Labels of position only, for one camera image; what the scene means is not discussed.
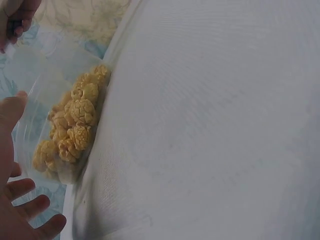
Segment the human hand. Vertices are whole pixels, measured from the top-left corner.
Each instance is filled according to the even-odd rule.
[[[27,31],[41,0],[0,0],[0,50],[7,41],[15,44]]]
[[[29,178],[11,181],[8,179],[21,175],[21,169],[14,162],[14,146],[11,132],[21,118],[27,102],[27,94],[0,101],[0,239],[6,240],[52,240],[66,225],[66,218],[57,214],[39,228],[34,229],[28,221],[43,212],[50,205],[45,195],[19,206],[12,201],[35,188]]]

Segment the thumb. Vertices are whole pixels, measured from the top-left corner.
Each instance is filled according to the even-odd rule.
[[[7,44],[7,23],[8,18],[14,14],[24,0],[2,0],[0,4],[0,49]]]
[[[0,102],[0,128],[11,133],[24,113],[27,93],[19,91],[16,96],[7,97]]]
[[[8,17],[0,6],[0,49],[3,50],[7,44],[7,22]]]

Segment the white cloth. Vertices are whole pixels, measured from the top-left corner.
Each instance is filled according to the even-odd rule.
[[[319,238],[318,1],[144,4],[75,192],[74,239]]]

